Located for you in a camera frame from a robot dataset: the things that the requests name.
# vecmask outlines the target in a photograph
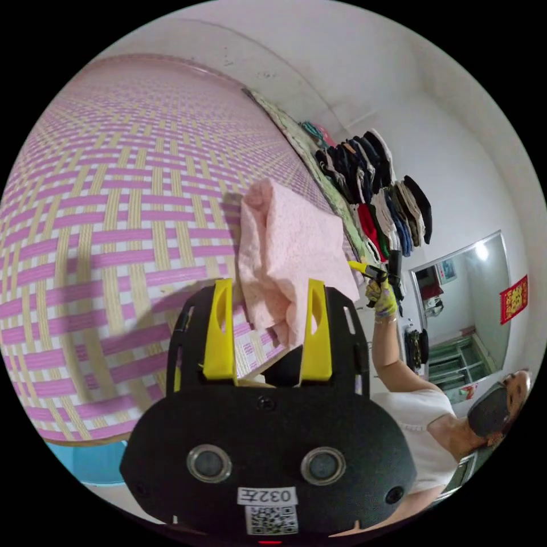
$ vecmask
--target hand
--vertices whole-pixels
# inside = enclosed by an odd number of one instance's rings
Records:
[[[381,285],[371,280],[366,287],[365,296],[374,302],[374,310],[378,317],[389,317],[397,312],[397,299],[387,280]]]

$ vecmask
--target red decoration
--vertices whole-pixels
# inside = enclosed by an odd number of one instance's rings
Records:
[[[501,325],[511,321],[528,305],[528,276],[500,292]]]

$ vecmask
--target blue object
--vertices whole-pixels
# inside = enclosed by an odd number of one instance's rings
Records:
[[[47,443],[59,461],[80,482],[91,486],[120,486],[124,479],[120,463],[126,442],[90,447],[59,446]]]
[[[401,249],[402,249],[402,255],[406,258],[410,256],[412,253],[412,246],[410,242],[410,235],[407,234],[406,231],[406,225],[403,223],[399,215],[397,214],[395,210],[395,206],[393,205],[393,201],[391,200],[391,196],[386,192],[384,194],[386,198],[386,205],[389,209],[389,213],[391,215],[391,219],[393,220],[393,223],[395,224],[395,228],[397,229],[397,233],[399,235],[399,240],[401,241]]]
[[[329,145],[325,142],[323,134],[309,121],[299,124],[309,135],[319,141],[319,148],[327,149]]]

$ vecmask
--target label sticker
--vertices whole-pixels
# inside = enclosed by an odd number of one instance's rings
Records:
[[[296,488],[238,488],[238,505],[281,507],[298,505]]]
[[[298,534],[298,518],[294,505],[279,507],[246,505],[245,521],[249,536]]]

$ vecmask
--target pink towel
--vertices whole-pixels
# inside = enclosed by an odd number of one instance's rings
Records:
[[[318,279],[353,302],[357,284],[342,250],[342,220],[292,190],[264,180],[241,206],[239,277],[249,320],[274,328],[288,348],[304,342],[308,281]]]

